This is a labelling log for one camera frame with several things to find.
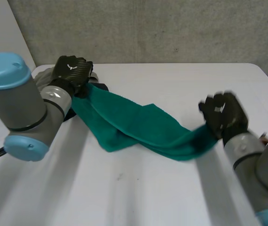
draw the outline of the table surface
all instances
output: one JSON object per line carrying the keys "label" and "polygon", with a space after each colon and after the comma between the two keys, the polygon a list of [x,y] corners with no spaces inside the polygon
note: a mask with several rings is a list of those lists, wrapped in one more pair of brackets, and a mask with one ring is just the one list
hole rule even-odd
{"label": "table surface", "polygon": [[[268,134],[268,77],[255,65],[103,64],[94,71],[111,92],[154,103],[188,129],[204,123],[200,100],[232,90],[250,129]],[[0,147],[7,134],[0,121]],[[185,162],[141,145],[107,153],[74,117],[62,124],[42,161],[0,158],[0,226],[257,224],[221,142]]]}

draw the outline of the robotic arm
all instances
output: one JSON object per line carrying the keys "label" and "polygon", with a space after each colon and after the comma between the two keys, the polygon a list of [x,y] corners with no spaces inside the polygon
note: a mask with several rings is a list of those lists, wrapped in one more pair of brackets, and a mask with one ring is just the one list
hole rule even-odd
{"label": "robotic arm", "polygon": [[207,126],[224,149],[256,215],[268,226],[268,145],[248,130],[248,119],[232,93],[199,103]]}
{"label": "robotic arm", "polygon": [[92,62],[61,56],[50,84],[39,93],[23,59],[0,53],[0,119],[10,130],[4,150],[24,161],[43,159],[73,96],[85,93],[91,71]]}

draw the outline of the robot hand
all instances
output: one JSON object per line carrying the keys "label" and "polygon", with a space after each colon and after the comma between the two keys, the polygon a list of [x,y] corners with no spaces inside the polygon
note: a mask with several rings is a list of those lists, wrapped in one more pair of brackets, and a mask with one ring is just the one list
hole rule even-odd
{"label": "robot hand", "polygon": [[92,62],[82,57],[61,56],[55,64],[51,74],[52,82],[49,85],[64,86],[71,96],[85,97],[87,96],[85,84],[92,69]]}
{"label": "robot hand", "polygon": [[248,119],[236,97],[230,93],[217,93],[199,103],[207,126],[224,143],[237,134],[247,132]]}

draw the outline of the concrete wall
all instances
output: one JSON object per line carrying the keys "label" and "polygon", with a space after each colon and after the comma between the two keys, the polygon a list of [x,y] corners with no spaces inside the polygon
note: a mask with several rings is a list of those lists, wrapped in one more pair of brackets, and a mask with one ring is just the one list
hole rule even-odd
{"label": "concrete wall", "polygon": [[37,65],[257,64],[268,75],[268,0],[8,0]]}

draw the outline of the green towel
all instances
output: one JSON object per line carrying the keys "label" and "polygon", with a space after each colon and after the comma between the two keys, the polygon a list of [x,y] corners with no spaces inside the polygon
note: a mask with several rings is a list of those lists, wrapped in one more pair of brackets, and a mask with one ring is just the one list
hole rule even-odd
{"label": "green towel", "polygon": [[205,125],[189,131],[154,104],[141,106],[91,84],[87,87],[88,97],[74,97],[72,108],[108,152],[139,143],[182,161],[200,156],[216,143]]}

